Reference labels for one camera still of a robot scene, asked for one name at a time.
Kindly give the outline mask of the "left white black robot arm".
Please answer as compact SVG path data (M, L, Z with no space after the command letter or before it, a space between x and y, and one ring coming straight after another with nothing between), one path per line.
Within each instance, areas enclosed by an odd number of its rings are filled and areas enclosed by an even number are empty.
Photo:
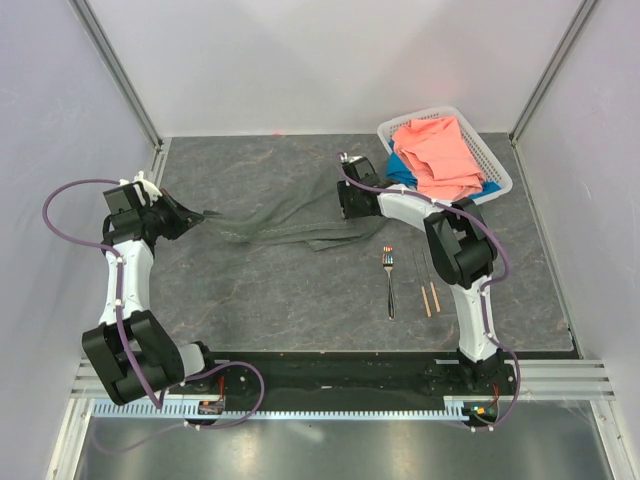
M157 240L176 240L205 217L165 190L137 177L103 193L109 215L103 223L108 287L96 328L82 335L82 348L113 403L162 392L185 381L198 393L219 382L219 369L205 360L204 344L177 346L150 308L150 275Z

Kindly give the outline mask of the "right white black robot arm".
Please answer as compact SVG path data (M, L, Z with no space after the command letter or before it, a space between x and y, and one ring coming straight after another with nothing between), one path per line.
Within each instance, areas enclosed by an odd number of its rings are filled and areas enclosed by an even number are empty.
M364 156L342 154L337 191L343 216L381 216L426 234L431 264L450 286L459 325L458 381L467 392L483 392L493 382L515 380L504 363L505 348L496 338L490 286L494 261L504 254L476 203L465 197L446 202L426 197L399 183L382 183Z

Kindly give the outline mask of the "grey cloth napkin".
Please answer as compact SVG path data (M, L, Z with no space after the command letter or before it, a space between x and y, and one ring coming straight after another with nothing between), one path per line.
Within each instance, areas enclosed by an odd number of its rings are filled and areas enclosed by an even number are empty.
M337 179L319 174L285 188L251 214L203 212L223 240L253 245L305 243L314 251L367 240L386 219L379 216L346 219L338 200Z

